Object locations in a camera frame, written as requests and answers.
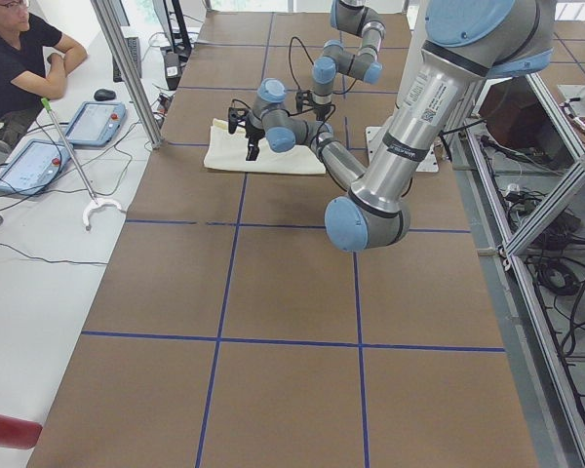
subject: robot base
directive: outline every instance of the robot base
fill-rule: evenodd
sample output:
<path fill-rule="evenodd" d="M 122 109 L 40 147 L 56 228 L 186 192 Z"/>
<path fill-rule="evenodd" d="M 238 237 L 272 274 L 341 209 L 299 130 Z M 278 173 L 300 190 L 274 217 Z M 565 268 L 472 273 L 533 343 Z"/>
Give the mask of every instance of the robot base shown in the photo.
<path fill-rule="evenodd" d="M 369 162 L 372 161 L 372 157 L 374 156 L 374 152 L 379 147 L 381 143 L 380 138 L 375 140 L 375 136 L 377 133 L 382 129 L 382 127 L 367 127 L 366 136 L 367 136 L 367 149 L 369 153 Z M 438 167 L 438 162 L 436 161 L 436 154 L 434 153 L 433 146 L 429 148 L 429 152 L 427 153 L 427 157 L 418 165 L 416 168 L 417 173 L 436 173 L 440 168 Z"/>
<path fill-rule="evenodd" d="M 576 98 L 578 94 L 585 88 L 585 85 L 557 85 L 559 91 L 564 96 L 565 100 Z M 570 109 L 576 117 L 579 119 L 585 119 L 585 104 L 581 101 L 571 102 L 569 104 Z"/>

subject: glasses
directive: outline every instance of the glasses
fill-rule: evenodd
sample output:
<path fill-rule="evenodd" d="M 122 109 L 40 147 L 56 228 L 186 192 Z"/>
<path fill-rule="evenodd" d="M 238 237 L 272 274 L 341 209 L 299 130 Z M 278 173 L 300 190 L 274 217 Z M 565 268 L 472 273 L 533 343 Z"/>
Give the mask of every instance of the glasses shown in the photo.
<path fill-rule="evenodd" d="M 5 4 L 0 3 L 0 7 L 6 8 L 8 12 L 14 12 L 15 10 L 26 10 L 29 6 L 30 0 L 18 0 Z"/>

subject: man's arm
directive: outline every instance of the man's arm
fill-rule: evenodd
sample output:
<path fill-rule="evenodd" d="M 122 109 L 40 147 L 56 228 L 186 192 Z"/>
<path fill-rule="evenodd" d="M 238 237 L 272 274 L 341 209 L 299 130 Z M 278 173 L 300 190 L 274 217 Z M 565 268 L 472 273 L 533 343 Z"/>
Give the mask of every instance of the man's arm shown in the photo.
<path fill-rule="evenodd" d="M 16 76 L 11 83 L 29 93 L 48 99 L 59 99 L 65 95 L 67 75 L 63 57 L 57 53 L 49 56 L 50 71 L 46 78 L 31 71 L 24 71 Z"/>
<path fill-rule="evenodd" d="M 78 41 L 63 34 L 55 45 L 55 49 L 64 53 L 65 74 L 71 73 L 87 58 L 87 50 Z"/>

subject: metal pole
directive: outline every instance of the metal pole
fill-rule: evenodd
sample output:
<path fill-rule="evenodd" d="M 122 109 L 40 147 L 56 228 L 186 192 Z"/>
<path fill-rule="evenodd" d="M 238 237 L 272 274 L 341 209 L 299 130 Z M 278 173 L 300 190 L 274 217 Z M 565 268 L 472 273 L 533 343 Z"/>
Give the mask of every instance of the metal pole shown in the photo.
<path fill-rule="evenodd" d="M 140 122 L 145 128 L 152 148 L 156 149 L 162 144 L 163 137 L 149 107 L 147 95 L 138 77 L 137 68 L 128 52 L 128 46 L 126 46 L 115 11 L 110 0 L 91 0 L 91 4 L 96 11 L 97 20 L 104 33 L 110 52 L 115 57 L 117 65 L 121 70 L 121 75 L 128 88 L 128 93 L 130 93 L 130 97 L 133 100 Z"/>

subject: black shirt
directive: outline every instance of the black shirt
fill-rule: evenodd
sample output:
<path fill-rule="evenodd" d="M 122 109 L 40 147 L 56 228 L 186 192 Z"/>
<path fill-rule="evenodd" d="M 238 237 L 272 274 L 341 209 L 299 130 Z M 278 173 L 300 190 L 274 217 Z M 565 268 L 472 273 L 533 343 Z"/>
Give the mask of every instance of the black shirt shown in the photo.
<path fill-rule="evenodd" d="M 35 15 L 30 14 L 28 22 L 30 29 L 19 35 L 21 50 L 0 37 L 0 117 L 41 105 L 40 97 L 11 84 L 11 80 L 26 70 L 45 78 L 43 47 L 55 46 L 62 37 L 62 32 Z"/>

